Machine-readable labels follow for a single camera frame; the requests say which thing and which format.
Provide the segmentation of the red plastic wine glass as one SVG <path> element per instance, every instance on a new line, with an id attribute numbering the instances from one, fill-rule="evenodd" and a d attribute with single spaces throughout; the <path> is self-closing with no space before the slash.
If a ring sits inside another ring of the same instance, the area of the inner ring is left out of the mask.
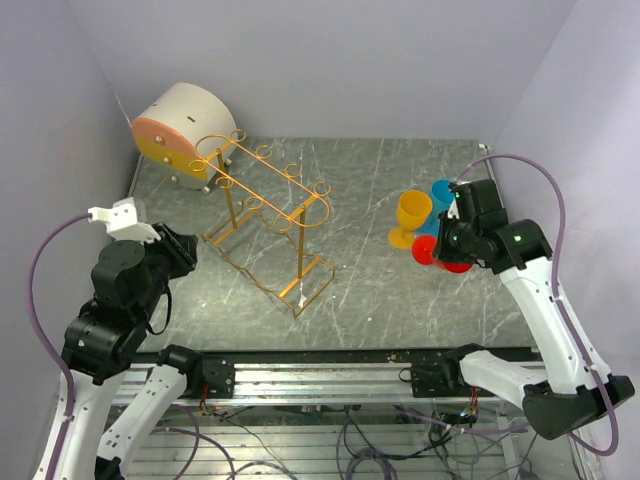
<path id="1" fill-rule="evenodd" d="M 472 264 L 450 263 L 437 260 L 435 257 L 436 245 L 437 238 L 434 236 L 422 235 L 417 237 L 411 247 L 414 260 L 421 265 L 434 265 L 453 274 L 463 274 L 473 268 Z"/>

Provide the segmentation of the blue plastic wine glass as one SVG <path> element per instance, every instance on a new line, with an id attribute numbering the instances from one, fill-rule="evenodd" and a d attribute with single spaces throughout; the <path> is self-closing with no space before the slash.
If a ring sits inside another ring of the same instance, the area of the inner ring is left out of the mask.
<path id="1" fill-rule="evenodd" d="M 432 201 L 432 211 L 428 215 L 425 223 L 416 230 L 419 235 L 438 236 L 439 232 L 439 214 L 446 212 L 454 201 L 454 194 L 449 188 L 451 181 L 449 179 L 440 179 L 435 181 L 429 191 L 429 197 Z"/>

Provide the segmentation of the yellow plastic wine glass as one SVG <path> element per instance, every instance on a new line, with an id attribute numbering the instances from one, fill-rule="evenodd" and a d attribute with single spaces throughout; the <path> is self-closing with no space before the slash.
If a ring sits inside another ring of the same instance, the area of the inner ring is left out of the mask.
<path id="1" fill-rule="evenodd" d="M 409 249 L 414 243 L 415 230 L 426 222 L 432 208 L 432 200 L 425 192 L 404 192 L 396 209 L 398 225 L 388 234 L 390 244 L 397 249 Z"/>

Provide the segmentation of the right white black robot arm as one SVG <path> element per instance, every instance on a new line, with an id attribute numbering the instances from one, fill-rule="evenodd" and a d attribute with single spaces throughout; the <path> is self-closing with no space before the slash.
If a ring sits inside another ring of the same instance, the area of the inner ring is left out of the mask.
<path id="1" fill-rule="evenodd" d="M 608 415 L 635 394 L 595 351 L 556 278 L 553 251 L 530 219 L 508 219 L 490 179 L 456 183 L 453 202 L 438 216 L 434 249 L 441 263 L 489 269 L 516 301 L 535 340 L 541 370 L 530 370 L 477 344 L 446 352 L 442 387 L 459 396 L 472 387 L 520 408 L 541 437 L 553 440 Z"/>

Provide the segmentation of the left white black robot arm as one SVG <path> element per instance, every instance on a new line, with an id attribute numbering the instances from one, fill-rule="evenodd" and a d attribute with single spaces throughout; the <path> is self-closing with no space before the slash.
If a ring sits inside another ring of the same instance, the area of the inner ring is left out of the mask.
<path id="1" fill-rule="evenodd" d="M 160 351 L 142 390 L 113 424 L 112 403 L 169 283 L 197 265 L 198 239 L 162 223 L 141 239 L 127 235 L 104 247 L 91 272 L 92 298 L 64 334 L 57 408 L 37 479 L 123 479 L 133 456 L 179 397 L 203 387 L 202 353 L 171 345 Z"/>

